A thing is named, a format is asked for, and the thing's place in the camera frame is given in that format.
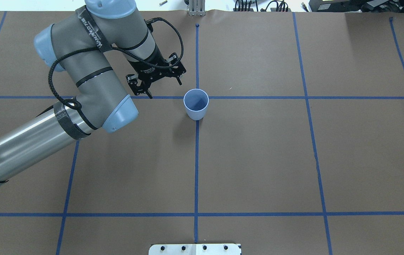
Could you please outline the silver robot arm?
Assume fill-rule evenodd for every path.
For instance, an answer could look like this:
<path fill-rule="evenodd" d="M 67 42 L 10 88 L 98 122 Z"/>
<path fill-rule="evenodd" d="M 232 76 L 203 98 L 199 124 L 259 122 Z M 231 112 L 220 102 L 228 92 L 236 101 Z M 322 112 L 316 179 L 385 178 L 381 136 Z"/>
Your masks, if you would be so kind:
<path fill-rule="evenodd" d="M 144 19 L 134 0 L 86 0 L 34 38 L 56 102 L 0 137 L 0 186 L 97 129 L 115 132 L 138 116 L 132 96 L 186 73 L 184 44 L 166 19 Z"/>

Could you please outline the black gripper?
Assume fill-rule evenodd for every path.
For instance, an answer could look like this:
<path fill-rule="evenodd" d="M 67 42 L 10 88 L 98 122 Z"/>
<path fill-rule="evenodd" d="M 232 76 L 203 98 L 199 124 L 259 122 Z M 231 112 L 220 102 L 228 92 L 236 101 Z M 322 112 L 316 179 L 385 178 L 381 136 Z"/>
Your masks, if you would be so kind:
<path fill-rule="evenodd" d="M 127 83 L 136 96 L 146 94 L 150 99 L 153 99 L 150 93 L 151 84 L 164 77 L 175 78 L 179 86 L 183 85 L 181 76 L 186 73 L 186 68 L 181 62 L 177 61 L 178 55 L 176 53 L 172 53 L 168 57 L 170 62 L 167 62 L 156 46 L 152 54 L 143 59 L 147 64 L 129 55 L 126 55 L 126 58 L 136 71 L 136 74 L 128 74 L 126 76 Z"/>

